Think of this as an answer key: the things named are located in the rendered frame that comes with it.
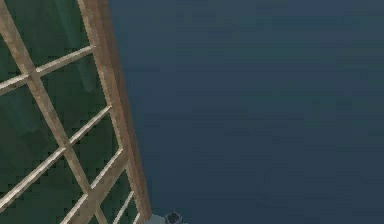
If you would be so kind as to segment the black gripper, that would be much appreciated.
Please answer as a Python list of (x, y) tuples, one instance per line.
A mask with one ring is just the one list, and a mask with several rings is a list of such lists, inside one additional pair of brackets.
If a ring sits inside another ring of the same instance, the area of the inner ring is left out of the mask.
[(183, 224), (183, 217), (176, 211), (171, 211), (165, 216), (165, 224)]

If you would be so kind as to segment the wooden framed window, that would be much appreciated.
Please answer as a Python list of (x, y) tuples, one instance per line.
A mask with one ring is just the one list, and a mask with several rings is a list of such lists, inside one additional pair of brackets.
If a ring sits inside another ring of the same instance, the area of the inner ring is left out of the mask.
[(0, 224), (146, 224), (108, 0), (0, 0)]

